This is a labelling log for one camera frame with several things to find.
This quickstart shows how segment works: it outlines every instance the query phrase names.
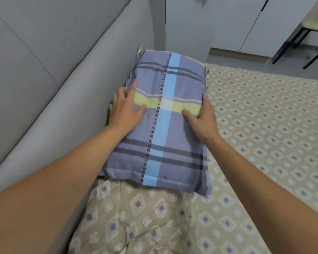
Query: person's left hand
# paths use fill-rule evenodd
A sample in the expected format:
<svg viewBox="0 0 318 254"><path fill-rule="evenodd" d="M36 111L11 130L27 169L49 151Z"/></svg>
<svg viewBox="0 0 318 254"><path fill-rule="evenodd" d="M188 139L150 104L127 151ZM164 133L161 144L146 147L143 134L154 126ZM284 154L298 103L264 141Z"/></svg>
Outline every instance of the person's left hand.
<svg viewBox="0 0 318 254"><path fill-rule="evenodd" d="M135 112L134 96L138 81L135 80L125 98L126 87L119 87L118 94L113 95L113 104L110 104L110 120L108 126L119 128L127 135L140 123L144 115L146 104L143 104Z"/></svg>

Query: chair leg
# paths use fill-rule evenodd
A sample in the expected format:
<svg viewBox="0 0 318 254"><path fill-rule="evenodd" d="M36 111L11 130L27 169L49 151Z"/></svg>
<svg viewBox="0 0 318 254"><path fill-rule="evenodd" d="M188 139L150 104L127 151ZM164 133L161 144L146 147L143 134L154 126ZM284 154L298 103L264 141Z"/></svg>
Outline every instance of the chair leg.
<svg viewBox="0 0 318 254"><path fill-rule="evenodd" d="M312 30L311 29L308 29L307 31L306 31L306 33L301 37L301 39L294 45L294 49L296 49L298 46L299 46L299 44L305 39L305 37L307 37L307 35L311 32Z"/></svg>
<svg viewBox="0 0 318 254"><path fill-rule="evenodd" d="M315 62L315 60L318 59L318 54L312 59L310 60L305 66L303 69L307 69L312 63Z"/></svg>
<svg viewBox="0 0 318 254"><path fill-rule="evenodd" d="M280 57L286 52L286 50L293 44L294 41L296 41L296 39L301 35L301 33L303 33L305 28L301 28L299 30L299 32L294 36L294 38L292 38L292 40L285 46L285 48L281 51L281 53L278 55L278 57L273 61L272 64L275 64Z"/></svg>

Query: person's right hand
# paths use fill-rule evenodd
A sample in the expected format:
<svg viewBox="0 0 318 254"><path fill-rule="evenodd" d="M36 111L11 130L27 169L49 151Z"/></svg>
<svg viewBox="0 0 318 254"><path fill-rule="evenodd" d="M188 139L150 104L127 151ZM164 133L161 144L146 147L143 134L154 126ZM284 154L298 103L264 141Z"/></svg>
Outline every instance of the person's right hand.
<svg viewBox="0 0 318 254"><path fill-rule="evenodd" d="M210 141L215 141L220 136L214 107L208 101L207 94L204 94L203 101L201 115L198 119L187 109L183 109L181 113L188 120L199 140L207 146Z"/></svg>

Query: upholstered headboard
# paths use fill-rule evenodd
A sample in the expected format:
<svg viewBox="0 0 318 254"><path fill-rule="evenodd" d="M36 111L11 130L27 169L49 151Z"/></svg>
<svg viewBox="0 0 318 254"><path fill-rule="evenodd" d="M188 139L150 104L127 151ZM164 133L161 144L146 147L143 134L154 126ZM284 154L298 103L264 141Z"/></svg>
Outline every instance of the upholstered headboard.
<svg viewBox="0 0 318 254"><path fill-rule="evenodd" d="M0 0L0 191L102 130L139 44L164 48L164 9L164 0Z"/></svg>

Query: baseboard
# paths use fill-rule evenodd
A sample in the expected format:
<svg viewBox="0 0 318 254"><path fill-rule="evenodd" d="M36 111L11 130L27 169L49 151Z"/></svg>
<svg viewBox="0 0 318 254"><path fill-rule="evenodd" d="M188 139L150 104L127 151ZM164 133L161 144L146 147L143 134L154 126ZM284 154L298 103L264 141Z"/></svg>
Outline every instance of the baseboard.
<svg viewBox="0 0 318 254"><path fill-rule="evenodd" d="M208 54L229 57L234 59L242 59L245 61L252 61L252 62L259 62L259 63L267 63L268 60L270 59L270 57L266 57L266 56L253 55L248 53L235 52L235 51L229 51L229 50L223 50L223 49L217 49L217 48L211 48Z"/></svg>

